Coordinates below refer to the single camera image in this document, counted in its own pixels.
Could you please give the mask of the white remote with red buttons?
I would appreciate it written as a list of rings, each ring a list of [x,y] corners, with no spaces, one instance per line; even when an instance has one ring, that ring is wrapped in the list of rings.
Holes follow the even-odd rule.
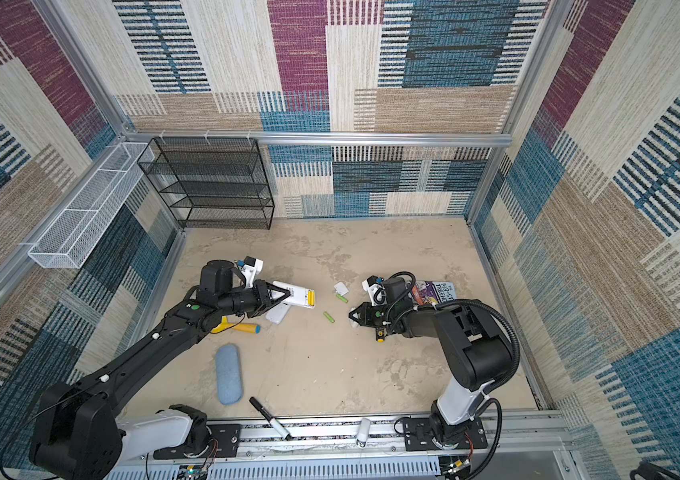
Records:
[[[265,317],[271,323],[278,325],[284,320],[287,313],[289,312],[289,309],[290,306],[288,304],[280,303],[274,306],[272,309],[270,309],[266,313]]]

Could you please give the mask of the white air conditioner remote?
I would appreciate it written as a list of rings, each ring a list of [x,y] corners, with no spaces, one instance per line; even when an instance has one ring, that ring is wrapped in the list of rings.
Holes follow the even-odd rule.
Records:
[[[282,301],[283,304],[307,309],[315,307],[316,293],[314,290],[280,281],[274,281],[273,284],[290,292],[290,295]]]

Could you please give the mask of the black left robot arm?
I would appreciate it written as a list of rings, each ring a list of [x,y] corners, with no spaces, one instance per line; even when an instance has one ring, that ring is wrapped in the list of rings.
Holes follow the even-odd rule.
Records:
[[[116,418],[146,383],[223,318],[256,317],[290,296],[287,288],[247,280],[230,261],[208,262],[198,285],[142,339],[75,383],[57,383],[43,392],[30,462],[62,479],[104,478],[120,460],[127,437]]]

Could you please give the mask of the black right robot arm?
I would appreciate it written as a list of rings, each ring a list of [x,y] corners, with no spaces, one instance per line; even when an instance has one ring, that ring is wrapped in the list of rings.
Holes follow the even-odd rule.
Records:
[[[419,281],[400,271],[362,282],[368,300],[352,309],[352,325],[374,330],[377,341],[391,336],[439,341],[451,379],[429,414],[428,441],[455,449],[478,425],[491,393],[517,372],[518,335],[496,309],[476,299],[457,299],[444,282]]]

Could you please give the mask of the white battery cover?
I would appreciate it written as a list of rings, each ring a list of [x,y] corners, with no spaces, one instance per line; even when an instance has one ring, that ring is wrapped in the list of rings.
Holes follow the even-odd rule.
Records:
[[[337,284],[334,285],[335,292],[338,295],[345,296],[348,294],[349,289],[343,282],[338,282]]]

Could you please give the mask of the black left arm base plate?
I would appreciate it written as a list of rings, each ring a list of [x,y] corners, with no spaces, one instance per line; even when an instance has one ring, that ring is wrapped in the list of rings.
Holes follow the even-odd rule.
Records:
[[[241,429],[241,424],[193,427],[181,445],[156,450],[152,453],[152,458],[155,460],[233,458],[238,452]]]

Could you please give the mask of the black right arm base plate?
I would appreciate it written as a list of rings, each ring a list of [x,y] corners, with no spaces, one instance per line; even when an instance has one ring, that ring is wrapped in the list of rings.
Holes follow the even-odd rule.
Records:
[[[489,446],[480,419],[447,425],[436,417],[404,416],[394,421],[393,428],[403,437],[407,451],[470,450]]]

